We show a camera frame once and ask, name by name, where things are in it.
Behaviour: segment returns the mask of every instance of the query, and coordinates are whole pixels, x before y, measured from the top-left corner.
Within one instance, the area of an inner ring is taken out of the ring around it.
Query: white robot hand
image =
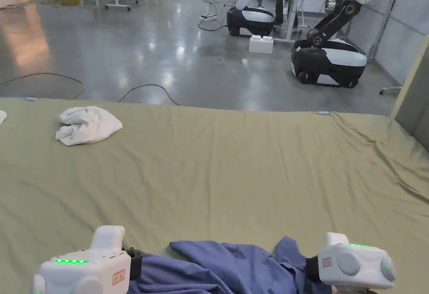
[[[317,256],[323,283],[357,293],[393,287],[395,265],[386,251],[350,244],[345,235],[337,233],[327,233],[325,242],[326,248]]]
[[[95,230],[88,250],[57,256],[40,265],[31,294],[125,294],[129,281],[140,277],[142,257],[125,251],[122,226]]]

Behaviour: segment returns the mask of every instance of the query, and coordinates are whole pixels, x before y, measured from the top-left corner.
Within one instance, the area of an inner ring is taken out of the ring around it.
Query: mattress
[[[55,141],[57,116],[87,105],[124,128]],[[104,224],[159,255],[175,240],[271,251],[287,235],[313,256],[335,231],[390,254],[389,293],[427,292],[429,155],[387,117],[17,98],[0,110],[2,293],[28,292],[42,262],[88,248]]]

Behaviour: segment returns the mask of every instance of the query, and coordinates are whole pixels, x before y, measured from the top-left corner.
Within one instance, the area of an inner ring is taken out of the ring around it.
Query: white towel
[[[93,106],[67,109],[58,119],[67,126],[56,132],[55,139],[66,146],[95,143],[122,129],[120,120]]]
[[[0,124],[3,123],[3,121],[5,120],[5,118],[7,118],[6,112],[0,110]]]

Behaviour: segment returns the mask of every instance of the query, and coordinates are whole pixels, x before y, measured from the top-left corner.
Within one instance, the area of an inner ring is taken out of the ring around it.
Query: yellow cable
[[[79,81],[78,79],[75,79],[74,77],[70,77],[70,76],[67,76],[67,75],[62,75],[62,74],[57,74],[57,73],[50,73],[50,72],[42,72],[42,73],[33,73],[33,74],[28,74],[28,75],[24,75],[24,76],[20,76],[20,77],[16,77],[16,78],[12,78],[12,79],[10,79],[10,80],[5,80],[5,81],[3,81],[3,82],[0,82],[0,85],[2,85],[2,84],[5,84],[5,83],[8,83],[8,82],[12,82],[12,81],[15,81],[15,80],[20,80],[20,79],[22,79],[22,78],[26,78],[26,77],[30,77],[30,76],[35,76],[35,75],[56,75],[56,76],[62,76],[62,77],[66,77],[66,78],[69,78],[69,79],[71,79],[71,80],[74,80],[74,81],[76,81],[76,82],[79,82],[79,83],[81,83],[81,85],[82,85],[82,89],[80,90],[80,92],[78,93],[78,94],[76,94],[73,98],[72,98],[72,100],[74,100],[75,98],[77,98],[82,92],[83,92],[83,90],[84,90],[84,84],[81,82],[81,81]],[[166,95],[168,96],[168,98],[169,99],[171,99],[172,100],[172,102],[173,103],[175,103],[176,105],[178,105],[178,106],[180,106],[180,104],[179,103],[177,103],[169,94],[168,94],[168,92],[167,92],[167,90],[164,88],[164,86],[162,86],[162,85],[159,85],[159,84],[142,84],[142,85],[139,85],[139,86],[136,86],[136,87],[133,87],[131,90],[129,90],[127,93],[125,93],[125,95],[123,96],[123,97],[121,97],[121,99],[118,101],[118,103],[119,102],[121,102],[127,95],[128,95],[128,93],[130,93],[131,91],[133,91],[133,90],[136,90],[136,89],[138,89],[139,87],[143,87],[143,86],[158,86],[158,87],[161,87],[161,89],[163,89],[164,90],[164,92],[166,93]]]

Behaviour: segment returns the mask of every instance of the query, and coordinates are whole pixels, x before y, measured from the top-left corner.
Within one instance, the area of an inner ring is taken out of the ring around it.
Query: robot
[[[33,276],[31,294],[126,294],[129,281],[141,276],[139,251],[121,246],[122,226],[96,229],[88,250],[51,258]],[[343,234],[326,233],[326,248],[307,258],[305,273],[313,282],[337,288],[337,293],[390,289],[395,265],[386,251],[349,243]]]
[[[227,12],[227,26],[232,36],[268,36],[274,28],[274,15],[262,7],[251,8],[251,0],[238,0]]]
[[[292,72],[302,84],[334,84],[353,88],[366,65],[366,57],[353,45],[329,40],[374,0],[327,0],[327,16],[292,47]]]

